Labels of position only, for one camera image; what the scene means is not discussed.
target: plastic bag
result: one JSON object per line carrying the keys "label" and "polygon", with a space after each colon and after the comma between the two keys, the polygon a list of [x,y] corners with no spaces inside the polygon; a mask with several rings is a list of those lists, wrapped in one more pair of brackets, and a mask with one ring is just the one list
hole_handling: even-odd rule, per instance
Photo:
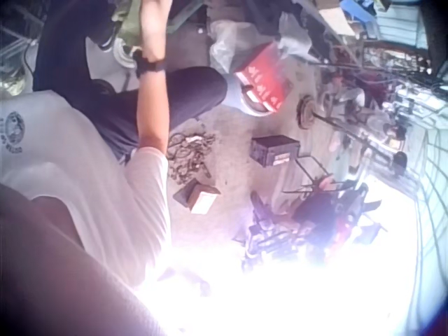
{"label": "plastic bag", "polygon": [[238,55],[273,41],[271,36],[258,33],[251,23],[228,20],[213,22],[210,35],[215,41],[210,47],[211,64],[215,69],[227,73],[232,70],[232,61]]}
{"label": "plastic bag", "polygon": [[293,14],[285,12],[281,14],[279,33],[281,35],[279,42],[279,49],[282,51],[281,58],[296,55],[310,60],[311,56],[308,55],[308,52],[311,49],[312,41],[307,30],[301,28]]}

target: white t-shirt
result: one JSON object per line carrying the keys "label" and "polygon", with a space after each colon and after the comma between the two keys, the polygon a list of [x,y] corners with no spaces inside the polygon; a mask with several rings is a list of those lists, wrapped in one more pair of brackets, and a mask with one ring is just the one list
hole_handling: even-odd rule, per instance
{"label": "white t-shirt", "polygon": [[1,101],[0,140],[0,183],[29,200],[61,200],[93,258],[132,287],[158,267],[171,241],[159,150],[140,148],[120,166],[94,125],[51,91]]}

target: tangled wire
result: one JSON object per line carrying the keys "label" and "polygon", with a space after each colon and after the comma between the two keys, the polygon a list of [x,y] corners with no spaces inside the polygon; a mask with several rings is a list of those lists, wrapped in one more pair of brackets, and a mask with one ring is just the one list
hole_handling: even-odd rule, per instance
{"label": "tangled wire", "polygon": [[177,184],[184,185],[193,178],[194,174],[202,170],[210,179],[211,174],[204,159],[211,153],[215,139],[214,134],[173,134],[169,138],[167,151],[169,177]]}

